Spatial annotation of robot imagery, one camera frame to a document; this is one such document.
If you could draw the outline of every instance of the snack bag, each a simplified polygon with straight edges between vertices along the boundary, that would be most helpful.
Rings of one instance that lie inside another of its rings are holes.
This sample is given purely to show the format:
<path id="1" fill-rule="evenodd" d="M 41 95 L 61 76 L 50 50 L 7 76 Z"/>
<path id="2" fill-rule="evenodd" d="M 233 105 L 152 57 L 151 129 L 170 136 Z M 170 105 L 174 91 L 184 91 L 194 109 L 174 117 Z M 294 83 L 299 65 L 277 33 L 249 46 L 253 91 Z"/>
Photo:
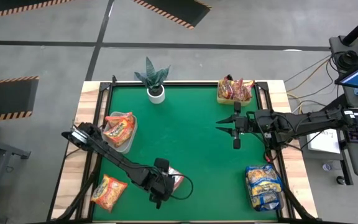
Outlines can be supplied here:
<path id="1" fill-rule="evenodd" d="M 247 167 L 246 186 L 255 210 L 281 209 L 282 182 L 272 165 Z"/>
<path id="2" fill-rule="evenodd" d="M 133 117 L 132 122 L 131 119 L 121 118 L 118 123 L 116 123 L 111 129 L 105 131 L 103 134 L 110 138 L 115 147 L 119 147 L 131 137 L 133 130 Z"/>
<path id="3" fill-rule="evenodd" d="M 132 115 L 132 112 L 126 113 L 122 116 L 107 116 L 105 117 L 105 120 L 109 122 L 111 127 L 113 127 L 118 122 L 120 122 L 123 118 L 127 119 L 131 123 L 134 122 L 134 117 Z"/>
<path id="4" fill-rule="evenodd" d="M 264 193 L 281 192 L 282 183 L 272 165 L 248 166 L 246 176 L 249 181 L 251 196 Z"/>
<path id="5" fill-rule="evenodd" d="M 171 166 L 168 168 L 168 174 L 181 174 L 179 171 L 175 170 Z M 183 181 L 184 177 L 180 175 L 174 175 L 173 178 L 175 179 L 175 183 L 173 184 L 173 191 L 175 191 L 180 183 Z"/>
<path id="6" fill-rule="evenodd" d="M 280 196 L 278 193 L 269 193 L 251 197 L 251 203 L 257 211 L 270 211 L 280 209 Z"/>
<path id="7" fill-rule="evenodd" d="M 111 212 L 112 207 L 117 202 L 127 183 L 121 182 L 114 177 L 103 175 L 103 180 L 99 186 L 94 190 L 91 200 L 97 203 L 100 207 Z"/>
<path id="8" fill-rule="evenodd" d="M 233 104 L 239 101 L 242 106 L 248 104 L 252 98 L 254 81 L 244 82 L 233 80 L 230 75 L 218 81 L 218 103 Z"/>

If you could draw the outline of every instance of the white paper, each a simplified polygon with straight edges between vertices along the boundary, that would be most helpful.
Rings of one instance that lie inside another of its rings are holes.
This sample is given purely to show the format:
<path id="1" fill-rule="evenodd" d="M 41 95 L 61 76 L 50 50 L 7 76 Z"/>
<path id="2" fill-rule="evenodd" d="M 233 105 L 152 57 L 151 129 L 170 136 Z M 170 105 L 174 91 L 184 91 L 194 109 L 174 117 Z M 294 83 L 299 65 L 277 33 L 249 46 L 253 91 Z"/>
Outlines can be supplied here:
<path id="1" fill-rule="evenodd" d="M 318 133 L 308 134 L 307 140 L 314 138 Z M 335 129 L 327 129 L 314 138 L 308 148 L 315 151 L 341 153 L 338 143 L 338 136 Z"/>

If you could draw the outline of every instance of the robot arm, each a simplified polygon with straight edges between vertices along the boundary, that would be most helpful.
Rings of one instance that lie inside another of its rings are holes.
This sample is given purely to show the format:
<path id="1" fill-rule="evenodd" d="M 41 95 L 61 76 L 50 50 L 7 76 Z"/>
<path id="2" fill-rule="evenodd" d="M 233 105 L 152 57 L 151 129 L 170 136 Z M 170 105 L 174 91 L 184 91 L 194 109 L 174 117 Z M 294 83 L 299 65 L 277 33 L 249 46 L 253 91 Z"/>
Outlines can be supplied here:
<path id="1" fill-rule="evenodd" d="M 125 171 L 133 184 L 150 192 L 149 199 L 157 203 L 157 208 L 160 208 L 162 201 L 170 198 L 174 179 L 168 175 L 168 160 L 157 158 L 154 167 L 131 162 L 108 146 L 101 138 L 100 129 L 91 123 L 81 123 L 71 131 L 63 132 L 62 136 L 85 151 L 95 151 L 101 154 Z"/>
<path id="2" fill-rule="evenodd" d="M 241 116 L 241 105 L 234 104 L 234 114 L 217 123 L 234 123 L 234 129 L 219 128 L 234 138 L 234 149 L 239 149 L 242 133 L 263 134 L 269 139 L 270 149 L 280 149 L 300 136 L 325 129 L 348 129 L 357 124 L 353 112 L 341 107 L 307 114 L 279 113 L 273 110 L 257 110 Z"/>

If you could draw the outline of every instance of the black floor mat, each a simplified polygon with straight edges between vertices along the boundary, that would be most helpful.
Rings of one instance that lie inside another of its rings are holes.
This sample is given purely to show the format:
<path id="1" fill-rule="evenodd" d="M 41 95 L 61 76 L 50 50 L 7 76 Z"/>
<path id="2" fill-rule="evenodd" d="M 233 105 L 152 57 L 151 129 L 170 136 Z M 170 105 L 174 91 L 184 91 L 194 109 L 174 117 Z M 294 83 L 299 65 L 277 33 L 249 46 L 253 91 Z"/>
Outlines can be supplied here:
<path id="1" fill-rule="evenodd" d="M 39 9 L 72 0 L 0 0 L 0 16 Z"/>
<path id="2" fill-rule="evenodd" d="M 0 120 L 31 116 L 38 76 L 0 80 Z"/>
<path id="3" fill-rule="evenodd" d="M 188 29 L 194 29 L 211 9 L 206 4 L 195 0 L 133 1 Z"/>

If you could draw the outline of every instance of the gray concrete floor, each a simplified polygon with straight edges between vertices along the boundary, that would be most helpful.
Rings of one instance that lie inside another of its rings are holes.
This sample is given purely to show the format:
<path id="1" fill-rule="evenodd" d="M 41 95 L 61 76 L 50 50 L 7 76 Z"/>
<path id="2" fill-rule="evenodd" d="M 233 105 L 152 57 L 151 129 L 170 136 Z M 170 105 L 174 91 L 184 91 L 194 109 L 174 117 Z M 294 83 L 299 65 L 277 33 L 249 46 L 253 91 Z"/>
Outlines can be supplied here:
<path id="1" fill-rule="evenodd" d="M 76 0 L 62 5 L 0 17 L 0 40 L 96 41 L 108 0 Z M 116 0 L 104 42 L 328 46 L 358 24 L 358 1 L 350 0 L 207 0 L 212 11 L 194 30 L 187 30 L 130 0 Z M 12 160 L 15 168 L 0 189 L 0 218 L 8 223 L 41 222 L 47 217 L 67 142 L 60 133 L 70 128 L 92 47 L 26 47 L 0 45 L 0 79 L 40 75 L 34 115 L 0 122 L 0 140 L 32 151 L 28 161 Z M 93 80 L 134 80 L 145 56 L 156 67 L 172 65 L 170 80 L 216 80 L 227 75 L 245 79 L 286 80 L 329 52 L 279 50 L 197 50 L 102 48 Z M 311 70 L 286 83 L 293 88 Z M 333 78 L 336 74 L 331 69 Z M 329 78 L 324 69 L 293 94 L 306 95 Z M 334 85 L 307 98 L 329 103 Z M 297 107 L 291 100 L 291 107 Z M 308 105 L 305 111 L 318 110 Z M 322 161 L 305 159 L 319 217 L 358 223 L 358 177 L 353 186 L 335 183 Z"/>

